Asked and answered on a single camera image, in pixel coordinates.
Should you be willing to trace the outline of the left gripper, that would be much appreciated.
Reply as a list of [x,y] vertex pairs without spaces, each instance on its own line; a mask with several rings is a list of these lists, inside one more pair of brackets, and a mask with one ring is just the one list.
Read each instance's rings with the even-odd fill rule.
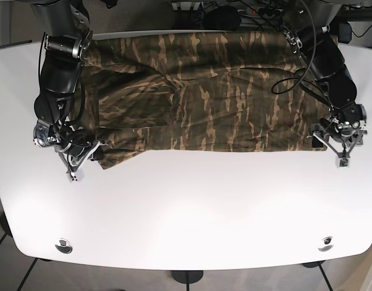
[[321,119],[320,123],[311,125],[308,138],[311,138],[314,150],[331,149],[336,155],[337,167],[349,167],[353,149],[364,144],[363,137],[366,134],[365,126],[359,122],[353,125],[348,122],[338,124],[336,121]]

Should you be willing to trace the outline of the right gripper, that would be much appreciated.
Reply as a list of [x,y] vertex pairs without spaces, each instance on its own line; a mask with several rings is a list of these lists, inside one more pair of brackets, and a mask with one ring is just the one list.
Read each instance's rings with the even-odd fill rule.
[[83,177],[82,168],[86,161],[99,161],[104,157],[102,146],[105,141],[93,138],[59,139],[54,145],[55,152],[67,168],[67,178],[70,182],[78,182]]

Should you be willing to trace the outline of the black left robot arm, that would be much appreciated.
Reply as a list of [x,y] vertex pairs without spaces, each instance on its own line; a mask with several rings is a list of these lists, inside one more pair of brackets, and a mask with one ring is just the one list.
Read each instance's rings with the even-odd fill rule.
[[294,74],[295,86],[326,105],[330,116],[311,126],[312,146],[333,149],[328,138],[342,145],[334,150],[338,167],[348,167],[355,146],[367,134],[367,113],[356,103],[357,88],[345,59],[329,32],[340,10],[339,1],[289,1],[282,15],[282,33],[291,51],[306,63]]

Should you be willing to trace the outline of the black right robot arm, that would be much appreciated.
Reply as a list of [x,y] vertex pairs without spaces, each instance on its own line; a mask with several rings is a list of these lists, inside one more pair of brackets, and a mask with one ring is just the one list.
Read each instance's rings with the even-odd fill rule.
[[44,34],[38,59],[39,95],[34,103],[37,123],[33,142],[53,147],[77,181],[87,160],[95,160],[104,143],[75,126],[85,110],[82,70],[93,32],[82,1],[30,1]]

